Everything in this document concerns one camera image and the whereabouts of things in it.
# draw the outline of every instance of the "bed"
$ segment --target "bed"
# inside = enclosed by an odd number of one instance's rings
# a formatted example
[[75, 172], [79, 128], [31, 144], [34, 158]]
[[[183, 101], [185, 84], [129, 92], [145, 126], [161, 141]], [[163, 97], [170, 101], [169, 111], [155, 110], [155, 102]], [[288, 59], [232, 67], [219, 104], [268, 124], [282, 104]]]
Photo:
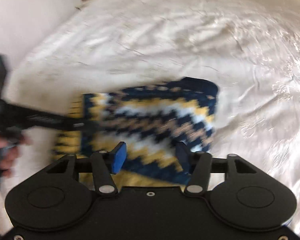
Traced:
[[[210, 153], [236, 153], [289, 187], [300, 235], [300, 0], [94, 0], [26, 57], [5, 92], [65, 114], [80, 94], [184, 76], [219, 87]], [[50, 161], [56, 132], [27, 134], [33, 144], [3, 197]], [[222, 179], [213, 174], [209, 187]]]

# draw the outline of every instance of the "blue and yellow knit fabric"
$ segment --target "blue and yellow knit fabric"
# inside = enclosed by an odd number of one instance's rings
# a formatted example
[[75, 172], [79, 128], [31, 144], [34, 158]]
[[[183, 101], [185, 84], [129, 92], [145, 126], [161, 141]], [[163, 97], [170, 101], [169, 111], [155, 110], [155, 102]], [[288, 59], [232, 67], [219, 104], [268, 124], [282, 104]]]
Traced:
[[190, 177], [174, 155], [176, 142], [192, 152], [208, 151], [213, 132], [218, 87], [207, 80], [180, 81], [121, 89], [114, 93], [85, 94], [71, 108], [71, 117], [98, 121], [94, 137], [62, 132], [54, 152], [90, 156], [127, 143], [123, 171], [114, 176], [118, 186], [184, 185]]

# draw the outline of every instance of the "wrinkled fabric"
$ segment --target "wrinkled fabric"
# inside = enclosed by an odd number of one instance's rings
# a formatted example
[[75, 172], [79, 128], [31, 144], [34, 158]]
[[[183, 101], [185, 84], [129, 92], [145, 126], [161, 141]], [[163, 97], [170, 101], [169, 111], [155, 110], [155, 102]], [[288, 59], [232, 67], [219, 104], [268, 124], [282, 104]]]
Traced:
[[[210, 152], [236, 153], [289, 187], [300, 235], [299, 0], [94, 0], [28, 55], [7, 97], [66, 113], [77, 94], [183, 76], [220, 88]], [[6, 190], [47, 163], [51, 133], [30, 132]]]

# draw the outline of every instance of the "human hand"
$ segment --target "human hand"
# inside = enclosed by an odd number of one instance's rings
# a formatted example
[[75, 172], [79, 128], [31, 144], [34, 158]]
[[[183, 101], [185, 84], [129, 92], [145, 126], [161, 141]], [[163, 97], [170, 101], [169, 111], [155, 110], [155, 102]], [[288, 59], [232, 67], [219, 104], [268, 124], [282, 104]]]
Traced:
[[[20, 143], [29, 144], [28, 140], [25, 137], [22, 138]], [[0, 137], [0, 149], [7, 147], [8, 145], [9, 142], [5, 138]], [[6, 153], [4, 159], [0, 161], [0, 170], [3, 171], [2, 172], [3, 177], [7, 177], [7, 178], [11, 177], [12, 175], [11, 168], [13, 167], [16, 158], [18, 158], [19, 156], [20, 156], [20, 151], [18, 146], [8, 149], [8, 152]]]

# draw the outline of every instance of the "black tool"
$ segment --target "black tool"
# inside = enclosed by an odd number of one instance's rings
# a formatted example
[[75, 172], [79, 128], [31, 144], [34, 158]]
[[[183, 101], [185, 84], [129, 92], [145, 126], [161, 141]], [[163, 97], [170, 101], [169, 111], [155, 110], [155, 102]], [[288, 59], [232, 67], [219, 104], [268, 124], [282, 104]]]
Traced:
[[[5, 207], [14, 228], [2, 239], [300, 240], [286, 226], [297, 206], [293, 193], [241, 157], [217, 159], [177, 143], [180, 164], [191, 167], [184, 192], [118, 191], [107, 163], [119, 155], [122, 164], [123, 145], [86, 159], [65, 156], [12, 189]], [[78, 182], [80, 172], [92, 172], [94, 191]], [[211, 173], [224, 173], [225, 181], [208, 191]]]
[[[11, 146], [17, 145], [22, 138], [22, 130], [42, 126], [57, 130], [82, 131], [91, 135], [98, 130], [94, 121], [82, 118], [70, 118], [57, 114], [37, 111], [9, 104], [1, 99], [1, 91], [6, 77], [6, 68], [0, 56], [0, 136], [6, 138]], [[0, 160], [6, 149], [0, 149]]]

